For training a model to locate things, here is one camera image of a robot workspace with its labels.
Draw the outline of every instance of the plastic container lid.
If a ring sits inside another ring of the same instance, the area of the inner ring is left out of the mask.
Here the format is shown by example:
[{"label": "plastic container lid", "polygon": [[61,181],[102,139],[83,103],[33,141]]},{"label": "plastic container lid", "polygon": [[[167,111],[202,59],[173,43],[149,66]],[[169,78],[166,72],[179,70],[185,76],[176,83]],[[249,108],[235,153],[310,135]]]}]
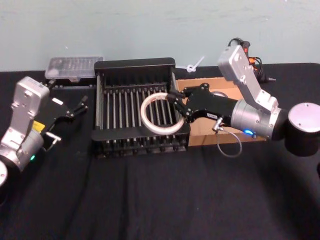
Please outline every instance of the plastic container lid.
[{"label": "plastic container lid", "polygon": [[46,79],[69,79],[71,82],[95,78],[95,63],[103,59],[102,56],[53,57],[44,76]]}]

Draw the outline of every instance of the brown cardboard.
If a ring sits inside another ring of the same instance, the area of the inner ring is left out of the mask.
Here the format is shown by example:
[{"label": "brown cardboard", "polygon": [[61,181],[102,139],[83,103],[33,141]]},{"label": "brown cardboard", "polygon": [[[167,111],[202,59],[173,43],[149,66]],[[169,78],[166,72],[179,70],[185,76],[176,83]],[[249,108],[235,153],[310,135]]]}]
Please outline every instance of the brown cardboard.
[{"label": "brown cardboard", "polygon": [[[223,77],[213,78],[197,78],[197,79],[181,79],[177,80],[177,88],[182,91],[187,87],[199,86],[202,83],[210,85],[210,92],[219,91],[225,93],[229,98],[240,100],[243,98],[239,88],[231,81],[226,81]],[[189,137],[189,146],[200,146],[200,145],[214,145],[217,144],[217,136],[212,131],[212,127],[216,121],[208,118],[198,118],[196,121],[190,124],[191,131]],[[242,142],[254,142],[265,140],[262,137],[253,139],[251,136],[244,134],[242,131],[226,127],[226,130],[236,134]],[[231,134],[224,131],[219,132],[219,142],[221,144],[235,143],[237,140]]]}]

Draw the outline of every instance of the blue status light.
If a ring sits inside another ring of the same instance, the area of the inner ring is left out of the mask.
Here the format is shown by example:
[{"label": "blue status light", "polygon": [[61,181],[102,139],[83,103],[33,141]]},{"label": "blue status light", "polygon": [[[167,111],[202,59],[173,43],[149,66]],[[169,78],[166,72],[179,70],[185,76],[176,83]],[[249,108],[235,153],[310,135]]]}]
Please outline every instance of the blue status light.
[{"label": "blue status light", "polygon": [[243,131],[245,134],[248,134],[248,135],[254,135],[254,132],[253,131],[251,131],[251,130],[249,130],[249,129],[245,129],[244,131]]}]

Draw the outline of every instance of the black tablecloth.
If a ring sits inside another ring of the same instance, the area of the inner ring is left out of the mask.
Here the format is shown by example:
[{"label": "black tablecloth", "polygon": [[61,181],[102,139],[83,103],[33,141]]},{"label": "black tablecloth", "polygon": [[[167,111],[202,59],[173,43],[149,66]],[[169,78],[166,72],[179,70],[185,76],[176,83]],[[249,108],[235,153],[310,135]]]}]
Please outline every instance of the black tablecloth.
[{"label": "black tablecloth", "polygon": [[[263,85],[281,108],[320,103],[320,65],[271,64]],[[216,77],[199,67],[177,77]],[[0,73],[0,136],[9,125],[15,83],[44,72]],[[244,143],[240,157],[216,146],[116,159],[91,157],[95,90],[58,88],[69,106],[89,96],[82,121],[62,124],[63,142],[31,162],[0,208],[0,239],[287,240],[320,239],[319,153],[298,158],[283,141]],[[235,144],[223,146],[238,149]]]}]

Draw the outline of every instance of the coiled white tubing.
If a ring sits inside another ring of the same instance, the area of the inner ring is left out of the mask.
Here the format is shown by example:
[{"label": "coiled white tubing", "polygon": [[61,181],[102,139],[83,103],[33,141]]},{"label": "coiled white tubing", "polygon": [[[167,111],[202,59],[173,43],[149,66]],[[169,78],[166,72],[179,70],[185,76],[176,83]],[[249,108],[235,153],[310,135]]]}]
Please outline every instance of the coiled white tubing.
[{"label": "coiled white tubing", "polygon": [[140,116],[143,124],[148,128],[151,132],[158,135],[171,135],[176,133],[184,124],[185,118],[182,117],[175,125],[169,127],[160,127],[152,124],[147,118],[147,107],[149,104],[156,100],[166,100],[168,93],[166,92],[157,92],[148,96],[141,104],[140,108]]}]

